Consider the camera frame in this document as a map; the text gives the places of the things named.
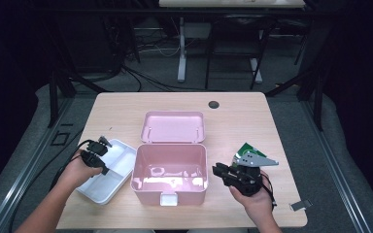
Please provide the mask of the white tray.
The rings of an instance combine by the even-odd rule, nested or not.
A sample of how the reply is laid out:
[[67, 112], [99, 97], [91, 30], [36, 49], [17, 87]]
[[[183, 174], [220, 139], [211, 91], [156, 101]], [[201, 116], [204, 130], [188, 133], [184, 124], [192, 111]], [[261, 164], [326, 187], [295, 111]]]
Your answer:
[[109, 172], [93, 176], [77, 190], [99, 205], [107, 204], [130, 177], [136, 159], [136, 150], [120, 140], [108, 140], [112, 145], [101, 157]]

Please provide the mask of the aluminium rail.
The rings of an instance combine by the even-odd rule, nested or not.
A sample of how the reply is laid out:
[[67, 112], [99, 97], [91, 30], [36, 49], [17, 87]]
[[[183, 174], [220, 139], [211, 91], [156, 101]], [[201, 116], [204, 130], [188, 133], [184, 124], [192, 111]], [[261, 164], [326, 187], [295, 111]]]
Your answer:
[[31, 123], [0, 175], [0, 233], [8, 231], [17, 204], [37, 174], [50, 139], [54, 137], [56, 127], [73, 101], [72, 98], [61, 100], [58, 116], [51, 127], [48, 127], [51, 120], [50, 104], [44, 100], [38, 104]]
[[316, 135], [320, 146], [323, 151], [323, 157], [329, 170], [329, 174], [334, 181], [336, 189], [341, 197], [346, 211], [351, 219], [351, 222], [356, 230], [356, 233], [373, 233], [370, 225], [368, 224], [360, 205], [356, 200], [356, 196], [351, 190], [344, 173], [327, 141], [324, 133], [320, 131], [318, 126], [314, 122], [313, 108], [309, 102], [301, 101], [301, 108], [304, 111], [305, 116], [308, 119], [310, 126], [313, 128], [314, 134]]

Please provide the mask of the person's right hand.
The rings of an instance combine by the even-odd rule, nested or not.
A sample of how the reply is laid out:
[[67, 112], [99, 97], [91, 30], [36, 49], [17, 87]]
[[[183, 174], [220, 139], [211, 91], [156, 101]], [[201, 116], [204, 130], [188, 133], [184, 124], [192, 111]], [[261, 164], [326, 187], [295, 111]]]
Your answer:
[[258, 229], [274, 222], [272, 214], [272, 199], [264, 188], [251, 197], [243, 195], [234, 186], [230, 186], [229, 191], [234, 199], [244, 207], [247, 215]]

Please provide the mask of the white desk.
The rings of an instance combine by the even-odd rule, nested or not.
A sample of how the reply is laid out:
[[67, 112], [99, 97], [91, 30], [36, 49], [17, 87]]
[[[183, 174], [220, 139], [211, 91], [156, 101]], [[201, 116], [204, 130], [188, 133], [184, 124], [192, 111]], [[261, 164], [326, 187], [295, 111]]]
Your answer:
[[[304, 0], [159, 0], [164, 8], [280, 8], [297, 9], [305, 6]], [[180, 61], [178, 82], [186, 80], [187, 52], [184, 18], [180, 18]]]

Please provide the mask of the pink storage box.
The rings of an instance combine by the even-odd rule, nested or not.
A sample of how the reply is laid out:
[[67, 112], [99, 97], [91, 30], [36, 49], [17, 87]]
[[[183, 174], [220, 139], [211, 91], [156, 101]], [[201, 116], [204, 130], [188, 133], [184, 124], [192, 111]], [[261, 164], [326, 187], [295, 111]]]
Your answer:
[[209, 180], [203, 114], [148, 112], [141, 140], [130, 182], [139, 201], [161, 207], [202, 204]]

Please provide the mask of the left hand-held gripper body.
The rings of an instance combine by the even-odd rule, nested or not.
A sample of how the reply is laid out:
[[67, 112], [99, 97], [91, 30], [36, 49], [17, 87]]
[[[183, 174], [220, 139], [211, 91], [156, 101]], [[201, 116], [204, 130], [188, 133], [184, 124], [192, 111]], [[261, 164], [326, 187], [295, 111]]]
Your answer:
[[101, 159], [112, 145], [101, 136], [97, 141], [86, 140], [86, 149], [81, 152], [81, 158], [85, 165], [92, 168], [105, 168], [105, 162]]

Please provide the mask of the black metal chair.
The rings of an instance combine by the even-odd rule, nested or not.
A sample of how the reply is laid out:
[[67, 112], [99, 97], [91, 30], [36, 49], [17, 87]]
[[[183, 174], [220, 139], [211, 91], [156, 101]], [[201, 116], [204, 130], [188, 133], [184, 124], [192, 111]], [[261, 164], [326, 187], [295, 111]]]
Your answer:
[[250, 89], [257, 82], [270, 33], [277, 20], [262, 15], [226, 15], [211, 23], [206, 48], [205, 88], [209, 80], [231, 78], [231, 72], [250, 73]]

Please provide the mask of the dark curtain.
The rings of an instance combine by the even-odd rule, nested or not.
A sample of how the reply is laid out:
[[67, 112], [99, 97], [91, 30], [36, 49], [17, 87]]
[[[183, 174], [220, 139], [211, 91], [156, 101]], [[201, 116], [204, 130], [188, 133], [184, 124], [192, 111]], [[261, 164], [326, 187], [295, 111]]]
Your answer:
[[0, 0], [0, 174], [38, 104], [39, 70], [32, 18], [22, 0]]
[[373, 0], [355, 0], [341, 24], [324, 92], [335, 103], [348, 151], [373, 190]]

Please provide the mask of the person's left hand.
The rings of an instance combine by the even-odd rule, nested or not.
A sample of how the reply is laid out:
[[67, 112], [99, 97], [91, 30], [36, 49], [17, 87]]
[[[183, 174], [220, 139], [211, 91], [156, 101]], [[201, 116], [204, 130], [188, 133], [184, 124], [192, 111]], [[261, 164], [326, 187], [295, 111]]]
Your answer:
[[66, 166], [55, 187], [62, 190], [74, 190], [85, 183], [89, 178], [99, 175], [101, 172], [101, 168], [92, 168], [85, 165], [78, 156]]

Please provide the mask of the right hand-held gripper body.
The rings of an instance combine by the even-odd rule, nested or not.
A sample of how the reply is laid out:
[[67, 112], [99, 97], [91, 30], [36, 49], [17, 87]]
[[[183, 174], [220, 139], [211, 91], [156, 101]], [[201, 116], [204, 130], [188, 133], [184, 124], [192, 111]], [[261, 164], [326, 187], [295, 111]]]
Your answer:
[[232, 160], [232, 173], [237, 176], [236, 188], [245, 196], [252, 196], [265, 185], [262, 181], [260, 168], [263, 166], [277, 166], [278, 161], [259, 155], [256, 152], [246, 151], [236, 153]]

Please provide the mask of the green and white box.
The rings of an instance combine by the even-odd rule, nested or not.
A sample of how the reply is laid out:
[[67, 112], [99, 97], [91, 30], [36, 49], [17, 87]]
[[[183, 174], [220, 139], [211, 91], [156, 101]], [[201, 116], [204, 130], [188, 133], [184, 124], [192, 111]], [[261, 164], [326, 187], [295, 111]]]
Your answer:
[[249, 159], [250, 161], [255, 161], [257, 158], [266, 158], [266, 155], [260, 150], [256, 149], [252, 145], [245, 143], [234, 155], [234, 159]]

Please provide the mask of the metal table clip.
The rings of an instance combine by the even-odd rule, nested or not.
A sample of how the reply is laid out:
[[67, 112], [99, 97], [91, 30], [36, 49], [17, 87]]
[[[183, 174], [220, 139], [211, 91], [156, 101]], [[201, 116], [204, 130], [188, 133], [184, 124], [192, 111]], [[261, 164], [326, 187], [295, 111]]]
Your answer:
[[300, 200], [296, 203], [290, 204], [289, 207], [294, 211], [306, 210], [313, 206], [310, 200]]

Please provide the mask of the black stand leg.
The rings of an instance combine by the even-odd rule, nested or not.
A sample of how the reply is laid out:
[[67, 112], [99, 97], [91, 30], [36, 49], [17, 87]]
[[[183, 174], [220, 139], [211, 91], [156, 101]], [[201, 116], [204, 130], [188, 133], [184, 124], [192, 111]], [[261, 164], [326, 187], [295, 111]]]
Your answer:
[[314, 123], [320, 131], [322, 131], [322, 86], [322, 76], [318, 75], [315, 89], [313, 118]]
[[58, 119], [58, 99], [57, 99], [57, 84], [55, 72], [51, 73], [50, 82], [49, 82], [49, 91], [50, 91], [50, 122], [48, 128], [52, 128]]

